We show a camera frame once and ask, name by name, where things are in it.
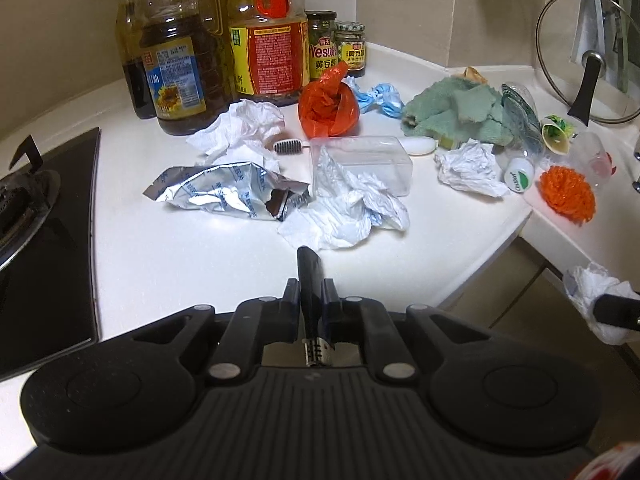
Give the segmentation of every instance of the ribbed black surface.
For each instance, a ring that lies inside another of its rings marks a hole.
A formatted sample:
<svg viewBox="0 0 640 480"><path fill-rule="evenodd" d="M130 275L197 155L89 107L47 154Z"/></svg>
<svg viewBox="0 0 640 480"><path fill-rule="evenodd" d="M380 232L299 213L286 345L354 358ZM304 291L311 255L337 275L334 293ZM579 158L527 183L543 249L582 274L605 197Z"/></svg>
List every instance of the ribbed black surface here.
<svg viewBox="0 0 640 480"><path fill-rule="evenodd" d="M447 433L417 393L364 368L259 368L213 388L180 430L143 449L76 456L40 446L12 480L566 480L584 449L500 456Z"/></svg>

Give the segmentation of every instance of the black jar lid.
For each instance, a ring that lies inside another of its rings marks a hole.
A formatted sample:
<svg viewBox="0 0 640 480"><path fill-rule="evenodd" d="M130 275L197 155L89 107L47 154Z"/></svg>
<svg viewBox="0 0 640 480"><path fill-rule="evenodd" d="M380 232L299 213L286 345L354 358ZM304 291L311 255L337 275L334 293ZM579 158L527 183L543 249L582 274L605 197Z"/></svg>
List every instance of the black jar lid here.
<svg viewBox="0 0 640 480"><path fill-rule="evenodd" d="M338 15L332 10L308 10L306 12L306 18L308 20L318 20L319 22L335 20L337 17Z"/></svg>

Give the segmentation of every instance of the cooking oil bottle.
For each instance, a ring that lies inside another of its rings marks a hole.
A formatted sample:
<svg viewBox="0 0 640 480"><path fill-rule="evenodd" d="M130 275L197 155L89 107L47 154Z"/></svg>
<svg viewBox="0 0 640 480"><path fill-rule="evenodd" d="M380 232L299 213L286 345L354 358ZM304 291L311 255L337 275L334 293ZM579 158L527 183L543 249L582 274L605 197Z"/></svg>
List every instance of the cooking oil bottle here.
<svg viewBox="0 0 640 480"><path fill-rule="evenodd" d="M171 135L209 126L233 100L220 0L138 0L136 12L160 126Z"/></svg>
<svg viewBox="0 0 640 480"><path fill-rule="evenodd" d="M131 103L140 119L156 116L156 108L151 100L146 82L145 67L140 58L140 36L142 32L135 17L135 0L118 0L116 16L116 42L122 61L124 77L127 80Z"/></svg>
<svg viewBox="0 0 640 480"><path fill-rule="evenodd" d="M238 95L297 102L309 82L304 0L228 0L227 12Z"/></svg>

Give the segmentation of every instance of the gas stove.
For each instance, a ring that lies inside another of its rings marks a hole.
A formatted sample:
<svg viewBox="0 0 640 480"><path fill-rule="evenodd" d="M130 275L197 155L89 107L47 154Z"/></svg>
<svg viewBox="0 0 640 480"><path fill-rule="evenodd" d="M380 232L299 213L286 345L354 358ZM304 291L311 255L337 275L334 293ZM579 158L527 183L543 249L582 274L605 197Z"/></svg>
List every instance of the gas stove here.
<svg viewBox="0 0 640 480"><path fill-rule="evenodd" d="M94 128L0 180L0 380L97 340L91 251Z"/></svg>

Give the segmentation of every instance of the bottle label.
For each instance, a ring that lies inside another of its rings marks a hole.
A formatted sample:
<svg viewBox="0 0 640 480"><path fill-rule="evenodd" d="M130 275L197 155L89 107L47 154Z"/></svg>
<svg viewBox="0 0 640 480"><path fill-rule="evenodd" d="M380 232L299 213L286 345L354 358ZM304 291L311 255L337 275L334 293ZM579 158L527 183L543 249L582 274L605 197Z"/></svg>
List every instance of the bottle label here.
<svg viewBox="0 0 640 480"><path fill-rule="evenodd" d="M236 90L241 94L281 94L309 82L308 25L231 27Z"/></svg>
<svg viewBox="0 0 640 480"><path fill-rule="evenodd" d="M343 43L340 46L340 60L349 65L349 70L364 68L367 57L367 47L363 42Z"/></svg>
<svg viewBox="0 0 640 480"><path fill-rule="evenodd" d="M319 38L318 43L311 46L309 54L309 75L311 79L318 79L327 68L338 64L338 51L329 36Z"/></svg>
<svg viewBox="0 0 640 480"><path fill-rule="evenodd" d="M207 109L189 36L143 50L142 62L159 119L181 119Z"/></svg>

